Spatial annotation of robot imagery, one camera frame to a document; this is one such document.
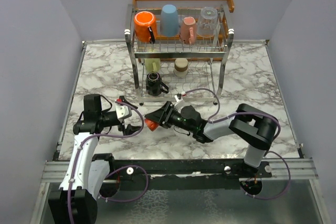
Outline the small copper orange cup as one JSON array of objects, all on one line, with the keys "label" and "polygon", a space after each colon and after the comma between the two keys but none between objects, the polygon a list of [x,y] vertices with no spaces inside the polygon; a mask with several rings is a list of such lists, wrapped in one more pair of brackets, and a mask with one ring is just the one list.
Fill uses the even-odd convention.
[{"label": "small copper orange cup", "polygon": [[148,129],[151,130],[152,132],[155,131],[160,126],[158,122],[154,122],[150,119],[144,119],[144,122],[146,123]]}]

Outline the black faceted mug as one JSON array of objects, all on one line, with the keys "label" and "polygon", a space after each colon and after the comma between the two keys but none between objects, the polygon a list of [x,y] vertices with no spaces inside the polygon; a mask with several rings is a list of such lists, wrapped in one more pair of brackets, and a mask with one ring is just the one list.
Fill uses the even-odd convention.
[{"label": "black faceted mug", "polygon": [[169,87],[162,81],[158,72],[148,73],[145,82],[146,91],[151,96],[157,97],[161,93],[169,93]]}]

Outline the light green mug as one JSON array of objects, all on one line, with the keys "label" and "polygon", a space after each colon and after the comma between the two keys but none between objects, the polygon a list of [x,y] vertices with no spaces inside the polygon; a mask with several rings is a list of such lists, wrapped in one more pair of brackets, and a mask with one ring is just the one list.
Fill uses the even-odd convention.
[{"label": "light green mug", "polygon": [[159,72],[161,68],[161,59],[160,58],[145,58],[144,66],[147,73]]}]

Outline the cream cup brown band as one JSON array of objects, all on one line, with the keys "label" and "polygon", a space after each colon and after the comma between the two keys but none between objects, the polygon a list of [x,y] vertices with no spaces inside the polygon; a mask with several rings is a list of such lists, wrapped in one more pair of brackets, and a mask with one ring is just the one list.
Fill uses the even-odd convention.
[{"label": "cream cup brown band", "polygon": [[177,77],[184,77],[188,73],[188,60],[186,58],[177,58],[174,62],[174,74]]}]

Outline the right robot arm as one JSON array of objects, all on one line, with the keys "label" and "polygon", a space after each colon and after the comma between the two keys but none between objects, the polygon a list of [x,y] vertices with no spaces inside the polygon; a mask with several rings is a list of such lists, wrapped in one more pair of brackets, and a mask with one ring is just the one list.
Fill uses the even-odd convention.
[{"label": "right robot arm", "polygon": [[165,129],[176,126],[188,131],[200,143],[210,143],[227,135],[238,135],[248,143],[241,164],[241,171],[246,177],[254,177],[259,173],[261,160],[280,133],[279,121],[274,116],[244,103],[234,113],[214,122],[203,119],[191,105],[178,111],[171,102],[166,102],[144,118],[151,131],[159,126]]}]

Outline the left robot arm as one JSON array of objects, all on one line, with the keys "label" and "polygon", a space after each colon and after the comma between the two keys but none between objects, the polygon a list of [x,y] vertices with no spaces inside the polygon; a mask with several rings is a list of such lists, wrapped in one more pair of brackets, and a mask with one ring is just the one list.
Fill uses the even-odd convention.
[{"label": "left robot arm", "polygon": [[97,199],[104,179],[115,175],[112,154],[94,155],[99,138],[109,136],[102,131],[114,126],[122,132],[120,138],[139,134],[143,126],[125,125],[124,120],[137,112],[137,106],[119,96],[107,109],[102,108],[100,94],[83,98],[83,111],[73,125],[74,147],[68,169],[57,191],[48,198],[55,223],[95,223]]}]

